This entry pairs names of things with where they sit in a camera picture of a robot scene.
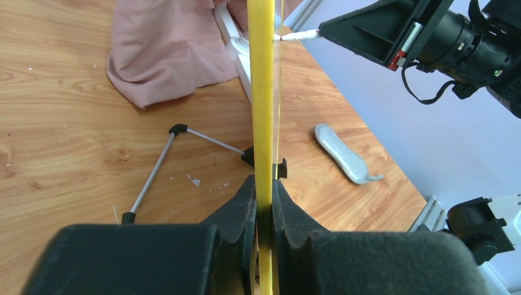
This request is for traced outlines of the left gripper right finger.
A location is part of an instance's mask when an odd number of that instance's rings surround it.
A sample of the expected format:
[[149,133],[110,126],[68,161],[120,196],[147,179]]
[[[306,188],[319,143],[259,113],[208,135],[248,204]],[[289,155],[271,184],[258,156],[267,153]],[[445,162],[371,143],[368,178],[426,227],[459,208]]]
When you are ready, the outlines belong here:
[[273,182],[275,294],[488,294],[471,252],[443,232],[339,232]]

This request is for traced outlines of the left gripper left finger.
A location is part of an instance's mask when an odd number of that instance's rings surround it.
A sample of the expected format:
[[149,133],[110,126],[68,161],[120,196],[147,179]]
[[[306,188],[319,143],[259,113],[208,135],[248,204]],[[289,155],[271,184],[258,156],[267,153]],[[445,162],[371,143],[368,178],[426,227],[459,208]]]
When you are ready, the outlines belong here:
[[198,224],[75,224],[45,247],[23,294],[252,294],[254,176]]

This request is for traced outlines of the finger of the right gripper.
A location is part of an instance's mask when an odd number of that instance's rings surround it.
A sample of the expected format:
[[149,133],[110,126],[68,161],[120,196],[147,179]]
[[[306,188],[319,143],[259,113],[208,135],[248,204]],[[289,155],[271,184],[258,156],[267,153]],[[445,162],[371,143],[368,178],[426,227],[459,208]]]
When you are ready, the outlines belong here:
[[322,22],[318,34],[380,66],[392,67],[417,1],[377,1]]

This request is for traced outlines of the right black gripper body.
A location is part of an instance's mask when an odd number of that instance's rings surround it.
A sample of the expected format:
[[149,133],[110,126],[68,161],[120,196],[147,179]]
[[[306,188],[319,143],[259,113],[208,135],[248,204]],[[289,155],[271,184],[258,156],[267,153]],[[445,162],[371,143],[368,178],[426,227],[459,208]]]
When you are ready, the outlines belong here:
[[400,27],[398,39],[391,49],[390,60],[386,63],[386,67],[392,71],[417,59],[453,0],[412,3],[411,10],[405,13],[405,23]]

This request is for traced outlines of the white red marker pen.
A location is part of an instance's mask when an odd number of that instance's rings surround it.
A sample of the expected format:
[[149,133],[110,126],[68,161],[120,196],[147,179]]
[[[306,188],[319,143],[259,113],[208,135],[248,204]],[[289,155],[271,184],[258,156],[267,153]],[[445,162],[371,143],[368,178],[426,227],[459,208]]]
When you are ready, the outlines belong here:
[[316,39],[318,37],[320,37],[319,30],[311,29],[311,30],[306,30],[306,31],[288,33],[288,34],[284,34],[284,35],[274,34],[273,40],[274,41],[301,41],[301,40],[308,40],[308,39]]

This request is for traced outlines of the yellow framed whiteboard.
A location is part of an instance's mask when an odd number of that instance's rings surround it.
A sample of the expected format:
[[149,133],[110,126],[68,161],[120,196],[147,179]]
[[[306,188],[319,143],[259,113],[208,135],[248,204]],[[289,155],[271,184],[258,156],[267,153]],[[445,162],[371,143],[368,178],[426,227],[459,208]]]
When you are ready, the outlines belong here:
[[272,226],[275,114],[275,1],[248,1],[257,245],[261,294],[274,294]]

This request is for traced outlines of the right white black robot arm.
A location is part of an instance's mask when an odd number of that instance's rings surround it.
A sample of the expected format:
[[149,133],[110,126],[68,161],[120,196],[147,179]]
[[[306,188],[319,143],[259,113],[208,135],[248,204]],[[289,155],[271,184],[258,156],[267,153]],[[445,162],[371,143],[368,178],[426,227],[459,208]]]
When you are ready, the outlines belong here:
[[520,116],[520,2],[490,1],[468,13],[450,10],[450,1],[377,1],[322,22],[318,35],[392,71],[411,67],[449,77],[447,89],[467,99],[487,91]]

